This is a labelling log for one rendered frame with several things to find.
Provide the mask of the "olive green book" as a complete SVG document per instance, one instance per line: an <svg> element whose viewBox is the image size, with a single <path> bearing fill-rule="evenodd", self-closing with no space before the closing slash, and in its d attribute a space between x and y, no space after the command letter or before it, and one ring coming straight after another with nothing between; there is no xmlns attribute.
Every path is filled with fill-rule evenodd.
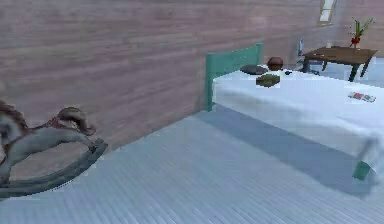
<svg viewBox="0 0 384 224"><path fill-rule="evenodd" d="M273 74L265 74L256 79L258 86L270 88L280 82L280 77Z"/></svg>

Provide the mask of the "window with pale frame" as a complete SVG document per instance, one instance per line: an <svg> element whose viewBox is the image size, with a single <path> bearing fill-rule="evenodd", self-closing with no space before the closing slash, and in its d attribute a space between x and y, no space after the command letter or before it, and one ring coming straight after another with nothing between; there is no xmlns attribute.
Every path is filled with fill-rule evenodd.
<svg viewBox="0 0 384 224"><path fill-rule="evenodd" d="M337 0L320 0L320 12L317 24L326 26L331 24L333 11Z"/></svg>

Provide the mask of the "dark round flat dish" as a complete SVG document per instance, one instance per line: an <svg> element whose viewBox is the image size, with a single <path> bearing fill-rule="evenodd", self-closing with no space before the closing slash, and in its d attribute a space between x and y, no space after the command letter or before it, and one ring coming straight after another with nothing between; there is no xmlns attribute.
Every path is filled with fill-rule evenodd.
<svg viewBox="0 0 384 224"><path fill-rule="evenodd" d="M248 75L262 75L267 72L267 69L259 65L245 65L240 70Z"/></svg>

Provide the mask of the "grey rocking horse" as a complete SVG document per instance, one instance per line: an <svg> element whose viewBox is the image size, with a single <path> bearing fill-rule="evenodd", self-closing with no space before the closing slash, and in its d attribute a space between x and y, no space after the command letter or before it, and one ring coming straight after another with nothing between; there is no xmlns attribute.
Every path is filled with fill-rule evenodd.
<svg viewBox="0 0 384 224"><path fill-rule="evenodd" d="M88 125L86 115L76 107L67 107L37 127L29 127L21 112L0 100L0 199L28 196L60 187L90 168L104 153L108 144L101 138L90 139L96 132ZM11 170L32 154L63 143L79 142L88 151L69 166L54 173L11 181Z"/></svg>

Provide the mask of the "dark brown wooden table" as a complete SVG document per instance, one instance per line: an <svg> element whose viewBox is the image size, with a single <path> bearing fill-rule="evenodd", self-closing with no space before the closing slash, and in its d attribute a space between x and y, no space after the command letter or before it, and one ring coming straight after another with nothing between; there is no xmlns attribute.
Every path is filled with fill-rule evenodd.
<svg viewBox="0 0 384 224"><path fill-rule="evenodd" d="M353 82L360 66L363 66L360 76L364 76L371 59L376 53L376 49L340 46L332 46L330 48L321 47L304 54L303 68L301 71L308 72L310 70L310 62L313 60L323 63L322 70L325 70L328 62L350 65L351 73L348 81Z"/></svg>

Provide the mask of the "brown ball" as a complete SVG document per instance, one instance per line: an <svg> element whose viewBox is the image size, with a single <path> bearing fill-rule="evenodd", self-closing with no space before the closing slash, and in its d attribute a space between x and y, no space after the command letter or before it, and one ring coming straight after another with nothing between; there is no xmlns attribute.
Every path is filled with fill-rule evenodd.
<svg viewBox="0 0 384 224"><path fill-rule="evenodd" d="M281 57L271 57L267 62L268 69L271 71L281 70L283 67L283 64L284 62Z"/></svg>

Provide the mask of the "green bed with white sheet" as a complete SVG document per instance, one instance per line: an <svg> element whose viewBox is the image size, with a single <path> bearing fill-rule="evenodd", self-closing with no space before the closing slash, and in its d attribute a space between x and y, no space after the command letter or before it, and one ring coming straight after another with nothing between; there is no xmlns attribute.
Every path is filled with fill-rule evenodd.
<svg viewBox="0 0 384 224"><path fill-rule="evenodd" d="M263 45L206 55L206 109L220 105L357 159L353 176L384 179L384 88L325 76L277 71L280 82L258 86L240 70L261 59ZM375 102L349 98L358 92Z"/></svg>

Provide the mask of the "plant in red pot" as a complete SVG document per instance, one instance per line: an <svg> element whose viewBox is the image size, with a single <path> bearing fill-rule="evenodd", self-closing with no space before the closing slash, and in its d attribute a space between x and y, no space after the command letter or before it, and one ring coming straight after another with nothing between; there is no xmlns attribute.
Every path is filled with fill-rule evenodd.
<svg viewBox="0 0 384 224"><path fill-rule="evenodd" d="M357 48L357 45L361 41L361 37L366 32L368 27L374 23L373 18L367 19L365 22L361 22L360 20L354 18L354 31L351 33L352 38L350 41L350 46L354 49Z"/></svg>

